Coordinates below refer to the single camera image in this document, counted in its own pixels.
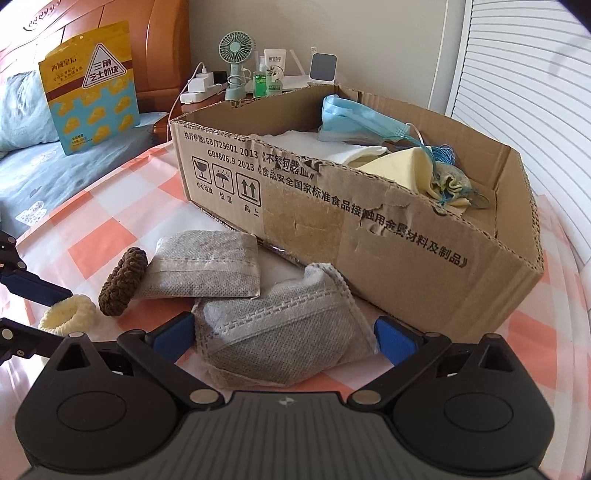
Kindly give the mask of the open cardboard box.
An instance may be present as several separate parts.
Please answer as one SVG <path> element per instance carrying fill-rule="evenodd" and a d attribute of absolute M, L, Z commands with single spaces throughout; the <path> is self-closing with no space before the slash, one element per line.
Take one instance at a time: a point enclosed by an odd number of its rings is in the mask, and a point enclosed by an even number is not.
<path fill-rule="evenodd" d="M 453 148 L 482 194 L 463 214 L 393 181 L 266 143 L 315 132 L 338 95 Z M 519 153 L 444 115 L 335 85 L 219 102 L 174 119 L 186 197 L 287 259 L 329 263 L 356 295 L 422 331 L 472 342 L 499 328 L 544 273 Z"/>

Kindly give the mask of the blue bed sheet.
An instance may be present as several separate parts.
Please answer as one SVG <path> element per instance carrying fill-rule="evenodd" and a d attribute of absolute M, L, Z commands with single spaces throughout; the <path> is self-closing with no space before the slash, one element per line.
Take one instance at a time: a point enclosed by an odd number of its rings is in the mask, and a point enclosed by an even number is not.
<path fill-rule="evenodd" d="M 1 80 L 1 229 L 21 236 L 82 189 L 159 143 L 162 112 L 139 115 L 133 129 L 66 155 L 36 71 Z"/>

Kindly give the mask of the white cosmetic tube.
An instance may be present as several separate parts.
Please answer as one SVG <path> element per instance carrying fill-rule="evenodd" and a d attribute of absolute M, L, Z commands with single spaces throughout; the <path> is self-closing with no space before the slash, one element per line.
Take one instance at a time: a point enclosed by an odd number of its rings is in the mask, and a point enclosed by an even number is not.
<path fill-rule="evenodd" d="M 274 48 L 266 49 L 263 51 L 264 60 L 266 61 L 266 67 L 279 66 L 281 70 L 286 70 L 287 63 L 287 50 Z"/>

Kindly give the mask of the white cloth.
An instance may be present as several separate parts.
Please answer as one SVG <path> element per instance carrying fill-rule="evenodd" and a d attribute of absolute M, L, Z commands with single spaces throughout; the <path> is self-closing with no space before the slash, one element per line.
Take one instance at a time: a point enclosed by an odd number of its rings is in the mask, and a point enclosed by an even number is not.
<path fill-rule="evenodd" d="M 362 146 L 345 142 L 325 142 L 318 133 L 290 130 L 280 135 L 263 135 L 259 140 L 299 156 L 331 161 L 341 165 L 370 161 L 387 152 L 384 146 Z"/>

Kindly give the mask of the green tube with white card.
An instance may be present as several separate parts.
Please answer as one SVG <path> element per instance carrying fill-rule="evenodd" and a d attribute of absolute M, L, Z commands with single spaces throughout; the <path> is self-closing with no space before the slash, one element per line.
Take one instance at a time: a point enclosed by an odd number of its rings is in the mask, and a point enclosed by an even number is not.
<path fill-rule="evenodd" d="M 266 70 L 266 97 L 283 93 L 283 69 L 280 65 L 270 65 Z"/>

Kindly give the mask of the blue embroidered sachet pouch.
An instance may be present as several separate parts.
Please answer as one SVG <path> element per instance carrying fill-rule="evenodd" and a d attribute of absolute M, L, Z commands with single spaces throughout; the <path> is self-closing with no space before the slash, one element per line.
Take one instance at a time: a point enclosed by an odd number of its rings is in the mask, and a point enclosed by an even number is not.
<path fill-rule="evenodd" d="M 469 177 L 457 166 L 451 146 L 430 146 L 430 151 L 433 159 L 431 189 L 441 205 L 460 210 L 490 207 L 490 200 L 473 186 Z"/>

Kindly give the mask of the red white checkered tablecloth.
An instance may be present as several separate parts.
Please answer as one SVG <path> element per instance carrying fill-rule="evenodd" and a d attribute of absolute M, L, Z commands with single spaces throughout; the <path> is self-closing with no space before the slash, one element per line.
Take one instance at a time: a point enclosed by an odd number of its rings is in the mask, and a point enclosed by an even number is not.
<path fill-rule="evenodd" d="M 575 254 L 545 196 L 536 199 L 545 271 L 537 286 L 497 330 L 538 384 L 555 417 L 555 433 L 542 462 L 552 479 L 579 479 L 586 470 L 590 437 L 590 327 Z M 157 241 L 184 230 L 221 230 L 221 223 L 184 198 L 171 142 L 154 147 L 45 216 L 21 236 L 18 253 L 28 270 L 73 293 L 96 300 L 122 254 L 137 246 L 153 254 Z M 301 269 L 259 250 L 262 287 L 298 278 Z M 192 307 L 188 298 L 140 300 L 117 318 L 98 315 L 94 341 L 127 330 L 150 331 Z M 10 294 L 1 285 L 1 317 L 37 326 L 46 308 Z M 44 359 L 13 356 L 1 365 L 1 479 L 18 479 L 29 463 L 17 440 L 14 417 Z M 335 367 L 294 391 L 339 391 L 349 396 L 384 373 L 382 355 Z"/>

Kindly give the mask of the green spray bottle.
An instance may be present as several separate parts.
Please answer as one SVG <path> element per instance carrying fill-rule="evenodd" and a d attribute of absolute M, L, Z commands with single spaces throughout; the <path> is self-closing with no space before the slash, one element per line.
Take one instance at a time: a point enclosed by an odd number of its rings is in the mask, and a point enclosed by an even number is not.
<path fill-rule="evenodd" d="M 253 73 L 252 81 L 253 81 L 253 97 L 255 98 L 263 98 L 266 97 L 266 75 L 267 75 L 267 66 L 266 66 L 266 58 L 263 56 L 259 57 L 259 69 Z"/>

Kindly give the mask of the wooden bed headboard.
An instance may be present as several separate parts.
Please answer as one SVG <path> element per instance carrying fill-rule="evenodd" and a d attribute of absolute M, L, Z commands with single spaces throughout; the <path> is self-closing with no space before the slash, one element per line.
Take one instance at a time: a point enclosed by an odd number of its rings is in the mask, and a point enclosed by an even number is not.
<path fill-rule="evenodd" d="M 119 21 L 129 25 L 139 110 L 169 110 L 190 74 L 186 1 L 11 1 L 1 9 L 1 75 L 32 71 L 61 43 Z"/>

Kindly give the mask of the green desk fan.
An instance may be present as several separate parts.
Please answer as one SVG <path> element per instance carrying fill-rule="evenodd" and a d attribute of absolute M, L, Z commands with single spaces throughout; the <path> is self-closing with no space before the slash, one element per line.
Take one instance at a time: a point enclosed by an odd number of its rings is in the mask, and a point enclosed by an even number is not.
<path fill-rule="evenodd" d="M 252 77 L 243 64 L 252 56 L 254 42 L 249 34 L 235 30 L 226 33 L 219 41 L 218 54 L 229 65 L 228 84 L 225 89 L 226 101 L 239 101 L 246 96 L 245 85 Z"/>

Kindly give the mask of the white louvered closet doors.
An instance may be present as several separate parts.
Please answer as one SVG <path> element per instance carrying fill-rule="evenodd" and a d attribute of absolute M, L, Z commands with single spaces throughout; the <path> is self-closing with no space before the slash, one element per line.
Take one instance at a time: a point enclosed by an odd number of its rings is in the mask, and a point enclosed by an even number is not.
<path fill-rule="evenodd" d="M 590 265 L 590 34 L 557 1 L 447 1 L 428 106 L 516 149 Z"/>

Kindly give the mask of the white wifi router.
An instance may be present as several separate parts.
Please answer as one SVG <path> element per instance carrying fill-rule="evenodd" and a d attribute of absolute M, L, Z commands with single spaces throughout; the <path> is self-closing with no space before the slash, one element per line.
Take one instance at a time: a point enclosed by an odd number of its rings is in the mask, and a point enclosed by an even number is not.
<path fill-rule="evenodd" d="M 317 53 L 317 48 L 311 47 L 310 66 L 308 66 L 308 69 L 304 69 L 303 64 L 301 64 L 300 58 L 297 57 L 297 54 L 294 52 L 294 49 L 290 49 L 291 59 L 293 60 L 295 66 L 297 66 L 300 73 L 298 73 L 297 75 L 286 75 L 283 77 L 283 79 L 281 79 L 281 83 L 283 84 L 283 92 L 294 91 L 318 83 L 318 80 L 311 78 L 312 64 L 314 64 L 315 54 Z"/>

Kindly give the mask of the grey mesh sachet bag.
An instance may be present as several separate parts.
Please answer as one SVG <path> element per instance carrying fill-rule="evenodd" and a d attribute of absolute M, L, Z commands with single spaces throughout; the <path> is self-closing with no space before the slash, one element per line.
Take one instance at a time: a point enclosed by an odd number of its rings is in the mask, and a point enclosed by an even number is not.
<path fill-rule="evenodd" d="M 229 230 L 188 230 L 159 239 L 135 292 L 145 299 L 259 295 L 256 237 Z"/>
<path fill-rule="evenodd" d="M 290 387 L 379 351 L 344 277 L 327 263 L 254 299 L 199 300 L 192 313 L 197 352 L 218 389 Z"/>

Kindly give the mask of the blue surgical face mask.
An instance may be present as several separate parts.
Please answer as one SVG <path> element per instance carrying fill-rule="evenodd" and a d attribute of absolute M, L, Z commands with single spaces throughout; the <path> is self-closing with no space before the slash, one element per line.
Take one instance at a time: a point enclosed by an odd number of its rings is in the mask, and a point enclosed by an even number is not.
<path fill-rule="evenodd" d="M 415 146 L 424 146 L 420 139 L 412 136 L 411 127 L 406 123 L 336 94 L 322 100 L 322 126 L 318 138 L 356 144 L 405 140 Z"/>

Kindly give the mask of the yellow blue snack bag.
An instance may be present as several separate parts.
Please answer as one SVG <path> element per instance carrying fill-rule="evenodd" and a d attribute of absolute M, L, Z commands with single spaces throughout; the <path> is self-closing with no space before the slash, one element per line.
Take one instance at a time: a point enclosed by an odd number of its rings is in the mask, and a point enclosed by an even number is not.
<path fill-rule="evenodd" d="M 139 124 L 127 21 L 70 38 L 46 55 L 39 73 L 65 154 Z"/>

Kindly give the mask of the white power strip with charger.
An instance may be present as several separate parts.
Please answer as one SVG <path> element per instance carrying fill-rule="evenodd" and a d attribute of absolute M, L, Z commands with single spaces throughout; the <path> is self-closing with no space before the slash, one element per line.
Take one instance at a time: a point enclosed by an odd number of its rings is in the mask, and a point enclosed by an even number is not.
<path fill-rule="evenodd" d="M 216 83 L 213 73 L 206 69 L 204 63 L 199 62 L 182 88 L 179 101 L 183 105 L 200 103 L 221 93 L 223 88 L 224 84 Z"/>

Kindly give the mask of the brown knitted scrunchie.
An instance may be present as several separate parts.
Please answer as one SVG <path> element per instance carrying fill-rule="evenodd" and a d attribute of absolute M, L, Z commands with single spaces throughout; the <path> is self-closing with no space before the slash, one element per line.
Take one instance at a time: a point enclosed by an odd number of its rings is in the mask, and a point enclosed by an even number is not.
<path fill-rule="evenodd" d="M 139 287 L 148 266 L 147 255 L 139 247 L 128 248 L 104 282 L 98 295 L 103 315 L 120 316 Z"/>

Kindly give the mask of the yellow cloth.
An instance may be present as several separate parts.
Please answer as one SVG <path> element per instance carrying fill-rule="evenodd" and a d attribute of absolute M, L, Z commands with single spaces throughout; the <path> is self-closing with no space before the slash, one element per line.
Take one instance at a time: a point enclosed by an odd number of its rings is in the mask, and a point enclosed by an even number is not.
<path fill-rule="evenodd" d="M 439 203 L 431 189 L 433 159 L 420 147 L 384 155 L 362 165 L 359 170 L 394 181 L 416 194 L 430 197 Z M 447 208 L 460 214 L 466 210 Z"/>

